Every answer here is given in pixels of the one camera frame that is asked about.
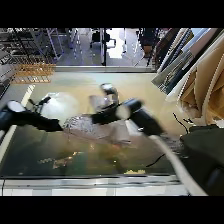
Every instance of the glass surface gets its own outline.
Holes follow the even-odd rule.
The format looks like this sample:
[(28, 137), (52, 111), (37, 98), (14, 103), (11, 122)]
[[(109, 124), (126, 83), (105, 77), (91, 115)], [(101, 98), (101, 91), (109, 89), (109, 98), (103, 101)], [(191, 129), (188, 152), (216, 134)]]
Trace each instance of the glass surface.
[[(36, 85), (31, 99), (38, 101), (49, 92), (67, 92), (78, 102), (74, 115), (91, 113), (90, 95), (102, 95), (99, 85), (112, 83), (120, 101), (131, 97), (147, 103), (150, 82), (145, 74), (57, 72), (49, 84)], [(98, 144), (68, 136), (47, 133), (32, 126), (17, 127), (1, 162), (0, 175), (9, 177), (55, 177), (120, 174), (174, 174), (166, 157), (153, 163), (162, 152), (140, 135), (131, 134), (130, 146)]]

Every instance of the clear plastic bag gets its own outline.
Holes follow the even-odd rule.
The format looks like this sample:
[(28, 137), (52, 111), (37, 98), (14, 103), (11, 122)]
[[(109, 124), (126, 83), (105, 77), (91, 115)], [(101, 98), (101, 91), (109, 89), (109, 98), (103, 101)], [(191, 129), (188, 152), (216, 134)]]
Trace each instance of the clear plastic bag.
[(51, 97), (42, 109), (42, 116), (49, 119), (58, 119), (63, 125), (67, 118), (77, 115), (79, 103), (73, 96), (65, 92), (48, 93), (44, 98)]

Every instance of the gray floor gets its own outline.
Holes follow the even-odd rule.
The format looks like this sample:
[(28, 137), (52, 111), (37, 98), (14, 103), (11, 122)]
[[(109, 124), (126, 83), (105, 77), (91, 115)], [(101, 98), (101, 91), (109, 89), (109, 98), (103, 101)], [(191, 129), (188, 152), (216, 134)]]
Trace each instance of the gray floor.
[[(146, 66), (147, 59), (143, 58), (143, 51), (137, 41), (137, 29), (126, 28), (127, 52), (124, 51), (124, 29), (113, 28), (108, 30), (111, 38), (116, 39), (116, 47), (107, 51), (107, 66)], [(64, 54), (58, 61), (58, 66), (101, 66), (100, 43), (91, 42), (90, 28), (78, 28), (78, 33), (73, 41), (73, 49), (68, 47), (66, 37), (61, 37)], [(108, 43), (108, 47), (113, 45), (113, 41)]]

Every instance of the white plastic bag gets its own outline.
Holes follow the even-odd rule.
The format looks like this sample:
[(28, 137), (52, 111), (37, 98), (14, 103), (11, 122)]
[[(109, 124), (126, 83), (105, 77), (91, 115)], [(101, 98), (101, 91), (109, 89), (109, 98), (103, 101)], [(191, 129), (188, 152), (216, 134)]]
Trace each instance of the white plastic bag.
[(51, 97), (44, 104), (41, 115), (49, 119), (58, 119), (63, 125), (67, 118), (77, 115), (79, 103), (73, 96), (65, 92), (48, 93), (44, 98)]

